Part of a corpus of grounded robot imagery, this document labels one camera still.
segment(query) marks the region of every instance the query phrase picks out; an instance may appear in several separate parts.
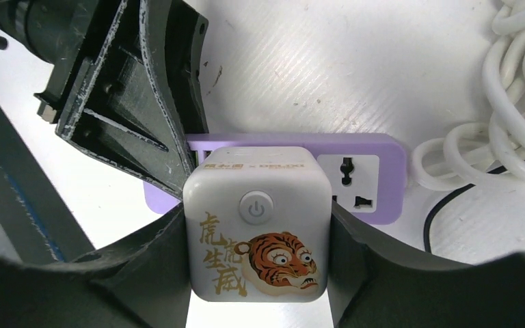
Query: power strip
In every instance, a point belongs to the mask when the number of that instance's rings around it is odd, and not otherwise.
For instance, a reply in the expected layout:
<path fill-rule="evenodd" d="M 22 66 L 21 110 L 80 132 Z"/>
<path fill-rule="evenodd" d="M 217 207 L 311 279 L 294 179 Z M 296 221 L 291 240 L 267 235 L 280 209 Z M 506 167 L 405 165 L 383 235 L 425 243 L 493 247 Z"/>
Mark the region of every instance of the power strip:
<path fill-rule="evenodd" d="M 333 200 L 358 219 L 394 223 L 403 209 L 407 156 L 389 135 L 379 133 L 249 133 L 186 136 L 200 164 L 220 147 L 299 146 L 313 154 L 333 189 Z M 179 201 L 144 183 L 148 207 L 164 214 Z"/>

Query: blue stripe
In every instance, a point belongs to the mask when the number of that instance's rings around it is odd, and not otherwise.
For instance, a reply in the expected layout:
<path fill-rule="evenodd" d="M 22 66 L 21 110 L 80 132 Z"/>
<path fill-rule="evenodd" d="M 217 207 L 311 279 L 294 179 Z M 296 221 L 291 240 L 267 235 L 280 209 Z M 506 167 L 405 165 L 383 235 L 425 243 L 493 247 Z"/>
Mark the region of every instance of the blue stripe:
<path fill-rule="evenodd" d="M 47 232 L 45 225 L 39 219 L 39 216 L 37 216 L 37 213 L 35 213 L 35 210 L 33 209 L 33 207 L 31 207 L 31 204 L 29 203 L 29 201 L 27 201 L 25 194 L 21 191 L 21 188 L 19 188 L 19 185 L 17 184 L 17 182 L 15 182 L 15 180 L 11 178 L 9 174 L 5 173 L 5 177 L 7 178 L 7 181 L 9 181 L 9 183 L 11 184 L 11 187 L 13 188 L 13 190 L 15 190 L 15 192 L 17 193 L 17 196 L 19 196 L 19 198 L 23 202 L 23 205 L 27 209 L 27 213 L 29 214 L 29 218 L 31 219 L 33 224 L 37 227 L 37 230 L 41 232 L 41 234 L 45 238 L 45 243 L 47 244 L 47 246 L 49 246 L 49 248 L 53 252 L 55 259 L 61 262 L 66 262 L 62 251 L 59 249 L 55 241 L 53 241 L 53 239 Z"/>

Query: power adapter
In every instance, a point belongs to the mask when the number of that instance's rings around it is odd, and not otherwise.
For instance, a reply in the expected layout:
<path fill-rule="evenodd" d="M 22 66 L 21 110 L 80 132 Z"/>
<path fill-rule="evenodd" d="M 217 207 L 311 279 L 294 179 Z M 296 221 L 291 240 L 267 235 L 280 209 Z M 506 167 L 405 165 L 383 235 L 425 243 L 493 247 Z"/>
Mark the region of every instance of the power adapter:
<path fill-rule="evenodd" d="M 307 302 L 325 291 L 332 188 L 305 148 L 218 148 L 183 202 L 201 299 Z"/>

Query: printed logo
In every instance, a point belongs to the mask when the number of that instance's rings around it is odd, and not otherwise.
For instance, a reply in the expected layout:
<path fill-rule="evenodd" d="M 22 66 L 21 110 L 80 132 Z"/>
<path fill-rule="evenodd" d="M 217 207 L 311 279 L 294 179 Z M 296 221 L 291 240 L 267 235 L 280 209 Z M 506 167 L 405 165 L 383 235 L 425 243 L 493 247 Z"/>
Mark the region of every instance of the printed logo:
<path fill-rule="evenodd" d="M 319 289 L 321 274 L 312 252 L 293 234 L 272 232 L 238 243 L 217 234 L 218 223 L 208 212 L 200 222 L 200 243 L 208 245 L 202 262 L 218 275 L 212 279 L 217 295 L 246 297 L 246 281 L 269 296 L 311 295 Z"/>

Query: black cable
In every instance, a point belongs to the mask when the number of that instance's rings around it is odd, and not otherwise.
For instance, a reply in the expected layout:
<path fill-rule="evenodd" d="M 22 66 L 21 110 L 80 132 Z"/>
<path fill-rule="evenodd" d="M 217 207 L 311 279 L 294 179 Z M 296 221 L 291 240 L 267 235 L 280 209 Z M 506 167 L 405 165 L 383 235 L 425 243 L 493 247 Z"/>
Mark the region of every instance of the black cable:
<path fill-rule="evenodd" d="M 500 166 L 496 169 L 491 170 L 488 172 L 489 174 L 501 174 L 506 172 L 506 167 Z M 470 190 L 471 188 L 475 187 L 475 184 L 468 184 L 460 189 L 456 189 L 449 193 L 446 197 L 444 197 L 440 202 L 438 202 L 430 211 L 429 214 L 426 217 L 426 221 L 424 223 L 424 249 L 426 252 L 431 253 L 431 243 L 429 241 L 429 234 L 431 230 L 431 223 L 433 222 L 433 219 L 438 215 L 438 213 L 444 208 L 445 205 L 447 205 L 449 202 L 453 201 L 456 197 L 460 196 L 462 193 L 465 193 L 466 191 Z"/>

